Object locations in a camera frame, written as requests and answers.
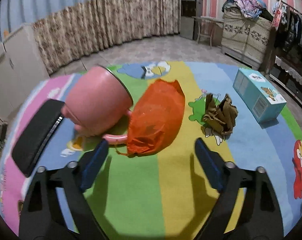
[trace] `mug handle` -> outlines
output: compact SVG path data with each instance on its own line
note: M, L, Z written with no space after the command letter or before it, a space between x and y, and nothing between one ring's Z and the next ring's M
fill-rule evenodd
M129 118L131 117L132 112L128 109L125 113L126 116ZM122 135L112 135L112 134L105 134L102 136L103 139L107 140L110 145L117 145L117 144L126 144L127 143L127 134Z

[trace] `light blue box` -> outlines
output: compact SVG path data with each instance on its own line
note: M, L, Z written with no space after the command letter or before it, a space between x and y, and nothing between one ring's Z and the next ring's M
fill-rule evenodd
M243 99L258 123L278 117L286 101L258 71L238 69L233 88Z

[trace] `orange plastic bag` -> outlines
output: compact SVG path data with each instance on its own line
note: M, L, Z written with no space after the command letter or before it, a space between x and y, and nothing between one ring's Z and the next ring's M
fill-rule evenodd
M169 146L181 127L184 105L177 80L151 84L131 114L126 155L150 155Z

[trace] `floral curtain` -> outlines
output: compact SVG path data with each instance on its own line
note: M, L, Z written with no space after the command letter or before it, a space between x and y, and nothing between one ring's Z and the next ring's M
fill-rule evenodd
M180 30L180 0L89 0L33 24L51 74L61 66L123 42Z

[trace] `drawer handle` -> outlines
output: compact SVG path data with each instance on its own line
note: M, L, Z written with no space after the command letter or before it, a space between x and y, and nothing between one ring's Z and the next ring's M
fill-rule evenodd
M14 65L13 65L13 62L12 62L11 59L10 59L9 61L10 61L11 68L13 69L13 66L14 66Z

